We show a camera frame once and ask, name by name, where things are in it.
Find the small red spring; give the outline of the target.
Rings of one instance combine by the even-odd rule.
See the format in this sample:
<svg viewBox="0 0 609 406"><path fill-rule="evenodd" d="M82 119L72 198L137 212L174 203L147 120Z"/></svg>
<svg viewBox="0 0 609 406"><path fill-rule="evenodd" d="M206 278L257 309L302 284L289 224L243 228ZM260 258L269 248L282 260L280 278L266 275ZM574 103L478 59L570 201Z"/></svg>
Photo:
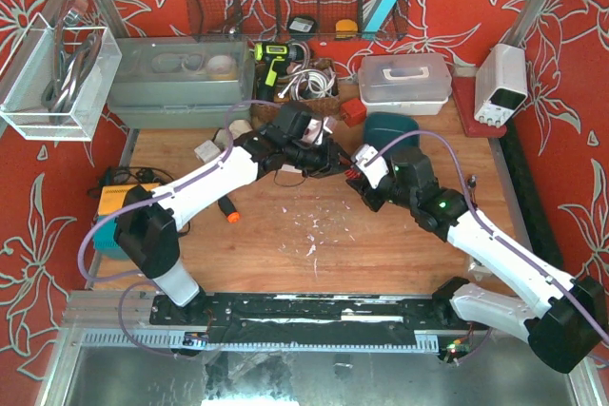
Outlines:
<svg viewBox="0 0 609 406"><path fill-rule="evenodd" d="M362 173L356 166L351 166L344 172L344 175L349 181L354 181L359 180L362 176Z"/></svg>

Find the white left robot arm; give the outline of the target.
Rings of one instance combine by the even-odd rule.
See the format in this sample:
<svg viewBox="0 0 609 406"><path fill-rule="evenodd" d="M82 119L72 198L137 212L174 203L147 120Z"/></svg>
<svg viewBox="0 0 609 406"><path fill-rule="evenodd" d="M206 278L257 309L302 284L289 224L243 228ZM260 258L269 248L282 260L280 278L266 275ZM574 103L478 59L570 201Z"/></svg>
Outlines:
<svg viewBox="0 0 609 406"><path fill-rule="evenodd" d="M301 102L282 105L271 122L240 135L183 178L150 191L131 188L116 217L115 241L174 305L189 305L203 289L180 258L179 231L230 192L285 165L305 178L346 171L349 156L331 137L336 124Z"/></svg>

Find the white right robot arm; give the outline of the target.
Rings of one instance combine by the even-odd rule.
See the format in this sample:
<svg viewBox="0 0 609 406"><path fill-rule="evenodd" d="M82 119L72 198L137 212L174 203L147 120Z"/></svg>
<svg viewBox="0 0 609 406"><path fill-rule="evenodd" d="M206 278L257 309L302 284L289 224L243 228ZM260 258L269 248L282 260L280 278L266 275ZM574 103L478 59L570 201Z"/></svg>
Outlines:
<svg viewBox="0 0 609 406"><path fill-rule="evenodd" d="M372 145L363 145L352 161L347 182L372 211L385 203L408 209L420 228L476 259L516 294L507 297L454 278L437 291L450 315L526 342L563 374L600 343L607 331L600 283L574 278L507 236L459 190L441 186L419 148L407 146L386 161Z"/></svg>

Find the teal plastic tray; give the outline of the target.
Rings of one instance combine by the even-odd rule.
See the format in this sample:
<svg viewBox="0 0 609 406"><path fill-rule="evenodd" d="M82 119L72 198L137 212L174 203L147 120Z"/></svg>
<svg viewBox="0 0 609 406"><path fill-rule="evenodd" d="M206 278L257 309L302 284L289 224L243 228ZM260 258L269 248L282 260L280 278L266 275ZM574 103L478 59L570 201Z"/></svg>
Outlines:
<svg viewBox="0 0 609 406"><path fill-rule="evenodd" d="M409 116L373 112L367 115L363 124L363 143L380 151L404 133L418 129L418 123Z"/></svg>

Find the small red box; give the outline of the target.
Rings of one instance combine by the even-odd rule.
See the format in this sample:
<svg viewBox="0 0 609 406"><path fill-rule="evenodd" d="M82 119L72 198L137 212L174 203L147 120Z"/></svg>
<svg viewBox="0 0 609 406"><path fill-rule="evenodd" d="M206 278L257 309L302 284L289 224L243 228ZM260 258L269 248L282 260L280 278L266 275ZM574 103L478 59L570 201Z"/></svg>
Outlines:
<svg viewBox="0 0 609 406"><path fill-rule="evenodd" d="M365 121L367 110L359 98L353 98L341 104L339 114L348 127L353 127Z"/></svg>

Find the white power adapter cube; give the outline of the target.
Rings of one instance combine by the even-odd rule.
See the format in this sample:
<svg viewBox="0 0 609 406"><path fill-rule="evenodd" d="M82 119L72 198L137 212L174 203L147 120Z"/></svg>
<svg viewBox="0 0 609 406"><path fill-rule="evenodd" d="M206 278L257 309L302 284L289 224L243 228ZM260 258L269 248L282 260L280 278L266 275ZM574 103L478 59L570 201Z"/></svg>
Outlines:
<svg viewBox="0 0 609 406"><path fill-rule="evenodd" d="M208 164L218 158L224 150L211 140L206 140L194 149L196 157L203 163Z"/></svg>

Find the black orange screwdriver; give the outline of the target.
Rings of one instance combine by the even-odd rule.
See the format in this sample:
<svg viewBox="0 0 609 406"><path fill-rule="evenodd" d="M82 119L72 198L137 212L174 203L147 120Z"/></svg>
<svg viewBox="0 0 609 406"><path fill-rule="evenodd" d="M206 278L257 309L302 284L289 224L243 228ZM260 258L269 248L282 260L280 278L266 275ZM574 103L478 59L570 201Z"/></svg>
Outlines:
<svg viewBox="0 0 609 406"><path fill-rule="evenodd" d="M223 213L229 223L236 223L241 219L241 215L235 204L227 195L221 197L217 201L217 204L220 211Z"/></svg>

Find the clear white storage case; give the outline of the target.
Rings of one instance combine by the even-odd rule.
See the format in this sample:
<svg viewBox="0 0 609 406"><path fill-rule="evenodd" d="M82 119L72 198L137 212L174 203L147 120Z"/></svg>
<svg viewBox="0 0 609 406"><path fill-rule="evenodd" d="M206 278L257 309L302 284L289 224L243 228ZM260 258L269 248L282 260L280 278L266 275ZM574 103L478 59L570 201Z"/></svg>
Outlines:
<svg viewBox="0 0 609 406"><path fill-rule="evenodd" d="M358 83L369 114L436 115L452 93L452 77L439 53L367 56Z"/></svg>

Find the red mat under supply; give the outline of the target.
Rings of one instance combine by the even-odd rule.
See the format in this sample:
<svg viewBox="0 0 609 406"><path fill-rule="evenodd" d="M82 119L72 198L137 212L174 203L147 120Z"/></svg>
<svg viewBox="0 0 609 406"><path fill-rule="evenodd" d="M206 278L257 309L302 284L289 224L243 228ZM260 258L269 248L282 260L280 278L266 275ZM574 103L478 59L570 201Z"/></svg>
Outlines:
<svg viewBox="0 0 609 406"><path fill-rule="evenodd" d="M487 126L474 119L475 78L453 77L452 97L459 113L462 129L469 138L499 139L507 133L507 127Z"/></svg>

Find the grey-green plastic toolbox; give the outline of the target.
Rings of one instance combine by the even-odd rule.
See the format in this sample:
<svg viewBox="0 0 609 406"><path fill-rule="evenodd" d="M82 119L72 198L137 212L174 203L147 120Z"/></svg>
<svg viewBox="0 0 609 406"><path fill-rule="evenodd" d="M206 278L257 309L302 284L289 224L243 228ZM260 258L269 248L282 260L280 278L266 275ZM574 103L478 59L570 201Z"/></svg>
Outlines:
<svg viewBox="0 0 609 406"><path fill-rule="evenodd" d="M247 43L123 38L108 109L135 129L222 127L248 120L255 61Z"/></svg>

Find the teal power supply box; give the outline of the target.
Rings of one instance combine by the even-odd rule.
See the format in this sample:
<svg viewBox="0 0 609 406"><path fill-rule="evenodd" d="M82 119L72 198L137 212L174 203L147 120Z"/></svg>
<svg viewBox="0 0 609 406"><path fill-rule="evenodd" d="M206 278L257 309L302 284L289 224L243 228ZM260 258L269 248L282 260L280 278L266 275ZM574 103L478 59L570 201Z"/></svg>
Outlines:
<svg viewBox="0 0 609 406"><path fill-rule="evenodd" d="M128 259L127 254L114 239L115 229L115 220L101 226L93 235L94 249L109 259L126 261Z"/></svg>

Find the grey pliers in bin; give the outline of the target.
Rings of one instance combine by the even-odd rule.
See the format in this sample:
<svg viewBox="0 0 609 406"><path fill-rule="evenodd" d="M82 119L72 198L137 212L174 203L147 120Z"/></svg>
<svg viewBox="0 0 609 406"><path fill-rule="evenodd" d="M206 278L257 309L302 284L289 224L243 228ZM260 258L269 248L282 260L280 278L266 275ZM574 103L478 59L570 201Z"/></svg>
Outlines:
<svg viewBox="0 0 609 406"><path fill-rule="evenodd" d="M68 122L65 115L71 111L102 45L102 36L91 32L73 53L68 53L64 44L65 29L75 25L75 20L65 15L57 21L53 32L51 79L41 95L41 104L48 110L52 126Z"/></svg>

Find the red handled ratchet wrench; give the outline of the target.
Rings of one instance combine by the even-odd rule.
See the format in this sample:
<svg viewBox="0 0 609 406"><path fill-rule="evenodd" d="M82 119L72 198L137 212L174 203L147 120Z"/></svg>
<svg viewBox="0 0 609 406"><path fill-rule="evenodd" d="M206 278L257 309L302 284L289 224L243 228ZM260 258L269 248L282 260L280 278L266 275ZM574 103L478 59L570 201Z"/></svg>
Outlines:
<svg viewBox="0 0 609 406"><path fill-rule="evenodd" d="M468 188L474 191L478 184L478 178L476 175L470 175L467 179Z"/></svg>

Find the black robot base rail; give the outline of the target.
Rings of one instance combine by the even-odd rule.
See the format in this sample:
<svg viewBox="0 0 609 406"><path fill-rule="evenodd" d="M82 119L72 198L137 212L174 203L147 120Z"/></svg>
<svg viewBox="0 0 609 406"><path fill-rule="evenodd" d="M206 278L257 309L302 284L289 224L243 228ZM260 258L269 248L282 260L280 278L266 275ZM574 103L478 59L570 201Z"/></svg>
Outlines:
<svg viewBox="0 0 609 406"><path fill-rule="evenodd" d="M486 330L439 310L425 295L215 293L184 307L158 295L149 323L201 327L209 341L223 344L411 345L417 335L477 336Z"/></svg>

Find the clear acrylic wall bin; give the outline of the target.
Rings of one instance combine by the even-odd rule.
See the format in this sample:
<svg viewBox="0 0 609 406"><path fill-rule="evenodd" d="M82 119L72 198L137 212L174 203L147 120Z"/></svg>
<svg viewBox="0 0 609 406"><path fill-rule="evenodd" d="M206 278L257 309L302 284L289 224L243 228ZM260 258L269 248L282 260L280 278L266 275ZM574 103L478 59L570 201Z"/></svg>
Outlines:
<svg viewBox="0 0 609 406"><path fill-rule="evenodd" d="M28 141L90 142L122 58L106 26L36 14L1 74L1 118Z"/></svg>

